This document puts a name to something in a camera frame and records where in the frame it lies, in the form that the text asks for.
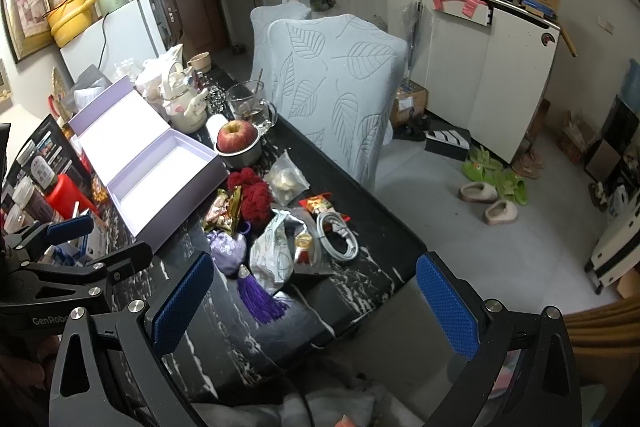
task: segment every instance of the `metal screw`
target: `metal screw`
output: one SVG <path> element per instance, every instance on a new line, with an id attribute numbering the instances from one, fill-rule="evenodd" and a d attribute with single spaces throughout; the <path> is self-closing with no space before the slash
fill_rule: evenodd
<path id="1" fill-rule="evenodd" d="M 69 314 L 69 316 L 75 321 L 81 318 L 83 315 L 84 315 L 84 308 L 73 308 L 71 310 L 71 313 Z"/>
<path id="2" fill-rule="evenodd" d="M 549 306 L 546 310 L 545 310 L 546 316 L 549 317 L 550 319 L 559 319 L 560 318 L 560 310 L 558 308 L 555 308 L 554 306 Z"/>
<path id="3" fill-rule="evenodd" d="M 489 299 L 484 305 L 492 313 L 500 313 L 502 311 L 502 303 L 495 299 Z"/>
<path id="4" fill-rule="evenodd" d="M 131 313 L 138 313 L 142 308 L 145 307 L 145 301 L 141 301 L 140 299 L 136 299 L 129 303 L 127 307 Z"/>

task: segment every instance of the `stainless steel bowl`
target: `stainless steel bowl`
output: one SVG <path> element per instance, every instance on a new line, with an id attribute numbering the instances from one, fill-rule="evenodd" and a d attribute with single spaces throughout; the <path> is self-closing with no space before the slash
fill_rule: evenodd
<path id="1" fill-rule="evenodd" d="M 213 145 L 213 150 L 218 154 L 226 166 L 232 170 L 240 170 L 245 167 L 254 165 L 260 154 L 262 154 L 262 145 L 260 144 L 260 138 L 262 137 L 260 130 L 254 125 L 255 130 L 258 132 L 258 136 L 255 141 L 246 149 L 234 153 L 224 153 L 218 150 L 218 144 Z"/>

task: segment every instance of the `white cable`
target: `white cable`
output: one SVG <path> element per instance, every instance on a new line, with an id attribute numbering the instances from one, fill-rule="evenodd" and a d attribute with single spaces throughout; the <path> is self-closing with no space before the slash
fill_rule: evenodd
<path id="1" fill-rule="evenodd" d="M 348 225 L 342 219 L 342 216 L 335 212 L 334 210 L 328 210 L 326 212 L 322 212 L 318 216 L 318 220 L 316 221 L 318 224 L 318 237 L 320 238 L 320 242 L 324 249 L 333 257 L 336 261 L 340 261 L 341 263 L 347 263 L 349 261 L 353 261 L 358 255 L 358 250 L 360 249 L 358 245 L 358 240 L 353 232 L 349 229 Z M 324 225 L 329 223 L 331 225 L 332 230 L 340 235 L 347 242 L 347 252 L 342 253 L 335 250 L 334 246 L 329 243 L 329 240 L 324 235 Z"/>

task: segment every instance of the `wall outlet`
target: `wall outlet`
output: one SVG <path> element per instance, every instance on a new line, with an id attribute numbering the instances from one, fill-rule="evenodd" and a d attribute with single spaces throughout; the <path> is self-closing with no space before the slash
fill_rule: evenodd
<path id="1" fill-rule="evenodd" d="M 609 21 L 604 20 L 602 17 L 598 17 L 598 26 L 600 26 L 600 28 L 602 28 L 607 33 L 613 35 L 613 24 L 611 24 Z"/>

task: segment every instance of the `open box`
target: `open box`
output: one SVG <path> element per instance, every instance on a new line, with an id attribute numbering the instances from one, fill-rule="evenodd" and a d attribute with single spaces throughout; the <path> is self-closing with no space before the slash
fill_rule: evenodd
<path id="1" fill-rule="evenodd" d="M 154 252 L 228 176 L 213 150 L 171 129 L 128 77 L 69 125 L 129 232 Z"/>

